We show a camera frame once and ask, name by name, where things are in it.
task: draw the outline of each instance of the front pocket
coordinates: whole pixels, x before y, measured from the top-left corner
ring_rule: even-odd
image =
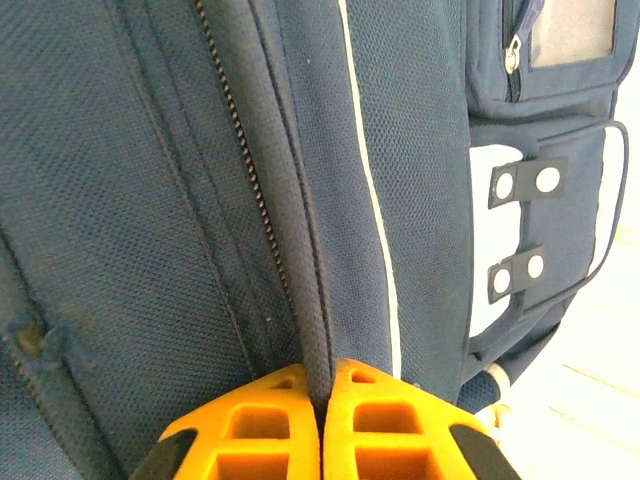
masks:
[[[467,5],[467,99],[473,114],[526,117],[610,101],[633,56],[640,12],[634,0]]]
[[[472,126],[472,352],[573,294],[604,262],[628,143],[621,124],[594,122]]]

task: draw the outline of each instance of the backpack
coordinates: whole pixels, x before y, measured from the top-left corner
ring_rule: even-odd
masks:
[[[318,418],[336,358],[496,401],[624,191],[640,5],[556,5],[6,2],[0,477],[127,478],[294,363]]]

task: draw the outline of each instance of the zipper pull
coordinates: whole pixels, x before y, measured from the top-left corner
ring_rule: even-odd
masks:
[[[525,4],[525,9],[520,16],[520,21],[516,23],[515,33],[511,39],[511,43],[507,47],[504,55],[504,68],[509,75],[520,67],[520,49],[522,48],[522,39],[529,38],[533,26],[542,13],[545,0],[529,0]]]

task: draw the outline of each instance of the clear plastic window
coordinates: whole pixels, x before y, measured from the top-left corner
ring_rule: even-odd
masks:
[[[531,64],[593,60],[613,49],[616,0],[547,0],[533,27]]]

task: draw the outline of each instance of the orange plastic part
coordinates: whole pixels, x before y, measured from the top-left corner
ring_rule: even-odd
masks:
[[[485,433],[473,415],[368,365],[339,360],[324,480],[476,480],[449,432],[456,424]]]
[[[173,422],[197,436],[174,480],[319,480],[320,442],[300,365],[240,387]]]

